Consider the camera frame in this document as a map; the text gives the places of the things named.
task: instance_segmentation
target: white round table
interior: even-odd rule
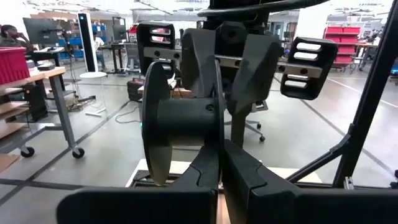
[[[104,103],[104,108],[100,109],[99,111],[96,112],[86,112],[86,115],[90,116],[101,116],[101,112],[106,111],[106,104],[105,104],[105,91],[104,91],[104,85],[102,83],[102,77],[107,77],[108,74],[104,72],[86,72],[80,75],[80,78],[100,78],[101,79],[101,88],[102,88],[102,99]]]

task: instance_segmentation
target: gray floor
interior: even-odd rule
[[[108,68],[113,68],[110,59],[107,58]],[[75,67],[80,67],[75,70],[76,74],[85,70],[81,62],[75,63]],[[352,75],[331,72],[321,95],[314,101],[291,99],[271,91],[267,99],[269,111],[249,115],[249,119],[262,123],[261,130],[267,139],[259,143],[257,134],[246,131],[244,149],[266,166],[303,167],[341,140],[353,120],[366,77],[366,72]],[[65,74],[65,78],[70,78],[70,74]],[[61,132],[46,131],[28,142],[35,147],[35,156],[19,159],[0,174],[2,224],[55,223],[58,202],[74,186],[123,187],[126,184],[138,161],[144,158],[139,123],[115,122],[115,115],[137,106],[128,103],[126,82],[130,79],[117,75],[104,78],[105,99],[102,99],[100,79],[79,82],[81,96],[98,98],[96,104],[87,106],[83,112],[70,113],[75,138],[86,155],[79,160],[72,158]],[[386,187],[394,180],[392,170],[398,167],[398,155],[393,152],[398,124],[392,119],[398,108],[396,88],[391,83],[385,88],[383,102],[379,104],[354,173],[355,184]],[[279,84],[274,82],[272,90],[278,89]],[[84,114],[95,111],[104,102],[107,113],[102,118]],[[225,117],[226,121],[230,119],[228,114]],[[138,111],[121,118],[122,121],[137,119]],[[58,117],[51,116],[44,121],[58,122]],[[176,150],[173,159],[191,161],[196,154]],[[317,171],[323,182],[333,180],[337,164],[337,160],[333,161]],[[52,184],[31,187],[32,181]]]

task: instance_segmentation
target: black spool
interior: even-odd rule
[[[164,184],[169,176],[172,146],[218,144],[222,148],[223,98],[221,74],[216,71],[215,80],[211,98],[171,99],[162,64],[149,66],[142,102],[142,139],[156,184]]]

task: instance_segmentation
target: chair caster wheel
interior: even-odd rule
[[[84,149],[82,149],[82,148],[77,148],[77,150],[79,150],[79,154],[77,154],[77,153],[75,153],[75,152],[72,152],[72,156],[73,156],[75,159],[80,159],[80,158],[82,158],[82,157],[85,155],[85,151],[84,151]]]
[[[35,149],[33,147],[26,147],[28,153],[21,151],[21,156],[25,158],[32,157],[35,154]]]

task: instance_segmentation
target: red crate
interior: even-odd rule
[[[329,32],[334,32],[334,33],[341,33],[341,32],[343,32],[343,28],[341,28],[341,27],[328,27],[328,28],[326,28],[326,34],[327,33],[329,33]]]
[[[329,37],[326,35],[325,39],[332,40],[336,43],[340,43],[340,37]]]
[[[25,51],[24,47],[0,47],[0,85],[30,77]]]
[[[341,43],[357,43],[358,38],[357,37],[342,37],[341,38]]]
[[[344,33],[352,33],[352,34],[359,34],[361,32],[360,27],[344,27],[343,28]]]
[[[353,60],[351,56],[337,56],[337,63],[350,63]]]
[[[355,53],[355,49],[353,46],[339,46],[338,47],[339,53]]]

